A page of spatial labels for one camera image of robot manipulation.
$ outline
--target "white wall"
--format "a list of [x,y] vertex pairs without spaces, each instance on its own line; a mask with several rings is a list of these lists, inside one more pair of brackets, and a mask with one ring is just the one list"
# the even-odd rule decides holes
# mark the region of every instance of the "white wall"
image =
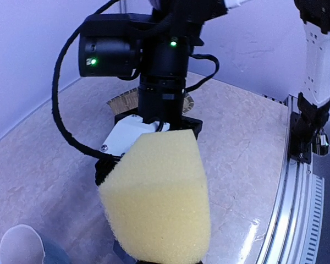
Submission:
[[[128,12],[149,13],[148,0],[127,0]],[[293,0],[252,0],[208,21],[198,53],[219,58],[216,79],[284,100],[297,95],[305,70],[305,33]],[[207,75],[210,62],[191,61],[190,70]]]
[[[0,138],[51,96],[58,53],[105,0],[0,0]],[[110,12],[118,13],[115,4]],[[79,77],[77,42],[64,60],[60,88]]]

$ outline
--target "sponge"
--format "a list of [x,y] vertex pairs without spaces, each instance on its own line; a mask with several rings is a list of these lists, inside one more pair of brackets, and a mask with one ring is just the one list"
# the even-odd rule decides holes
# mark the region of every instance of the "sponge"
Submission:
[[207,181],[191,130],[143,134],[100,186],[116,239],[133,258],[195,264],[210,242]]

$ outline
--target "metal frame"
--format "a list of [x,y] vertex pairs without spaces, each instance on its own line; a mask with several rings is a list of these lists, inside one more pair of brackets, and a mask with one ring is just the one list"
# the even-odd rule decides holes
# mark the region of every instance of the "metal frame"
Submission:
[[282,172],[272,217],[257,264],[314,264],[318,252],[324,201],[324,180],[311,164],[288,157],[290,116],[297,99],[287,101],[288,127]]

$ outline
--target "screw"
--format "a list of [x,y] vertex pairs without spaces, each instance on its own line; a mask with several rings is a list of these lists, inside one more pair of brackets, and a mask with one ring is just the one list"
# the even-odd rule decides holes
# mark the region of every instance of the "screw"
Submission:
[[109,149],[109,148],[108,148],[107,145],[102,145],[102,146],[101,146],[101,151],[103,151],[103,152],[107,151],[108,149]]

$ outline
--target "table surface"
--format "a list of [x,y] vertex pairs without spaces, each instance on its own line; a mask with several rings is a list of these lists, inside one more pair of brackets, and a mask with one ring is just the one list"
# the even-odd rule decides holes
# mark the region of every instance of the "table surface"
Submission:
[[[202,77],[189,74],[188,86]],[[98,149],[113,127],[106,104],[137,86],[84,78],[60,94],[66,127]],[[191,93],[203,120],[198,144],[208,179],[212,238],[203,262],[255,263],[280,179],[287,107],[211,80]],[[47,103],[0,141],[0,239],[29,224],[60,243],[73,263],[112,263],[113,235],[94,183],[96,160],[70,147]]]

